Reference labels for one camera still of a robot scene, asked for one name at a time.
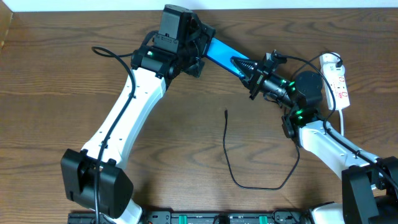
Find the blue Galaxy smartphone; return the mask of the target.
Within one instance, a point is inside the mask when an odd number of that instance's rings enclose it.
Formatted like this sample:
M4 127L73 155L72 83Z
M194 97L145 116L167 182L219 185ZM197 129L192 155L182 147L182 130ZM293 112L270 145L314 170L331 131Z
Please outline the blue Galaxy smartphone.
M206 57L212 62L221 66L225 70L229 71L239 79L243 79L244 75L233 65L231 62L232 57L248 59L245 55L241 54L237 50L226 45L222 41L212 38Z

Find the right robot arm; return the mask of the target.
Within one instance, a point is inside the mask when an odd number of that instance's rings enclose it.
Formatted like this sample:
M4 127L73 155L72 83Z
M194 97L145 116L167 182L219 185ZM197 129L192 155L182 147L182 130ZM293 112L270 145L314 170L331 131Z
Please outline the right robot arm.
M380 158L356 146L319 110L324 98L331 111L348 105L341 57L332 52L320 54L319 68L300 68L291 80L275 72L287 59L289 56L273 52L260 61L232 57L231 63L251 98L262 92L265 99L289 109L282 117L286 137L316 155L341 179L342 203L311 208L302 221L397 223L397 158Z

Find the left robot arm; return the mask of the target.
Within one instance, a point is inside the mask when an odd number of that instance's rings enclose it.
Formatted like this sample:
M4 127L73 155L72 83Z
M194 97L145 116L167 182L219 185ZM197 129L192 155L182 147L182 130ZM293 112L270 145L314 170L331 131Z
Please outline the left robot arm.
M137 223L125 173L132 146L156 103L181 73L199 77L215 29L196 13L168 4L158 30L150 31L123 63L127 80L103 124L81 150L60 161L67 199L94 211L91 223Z

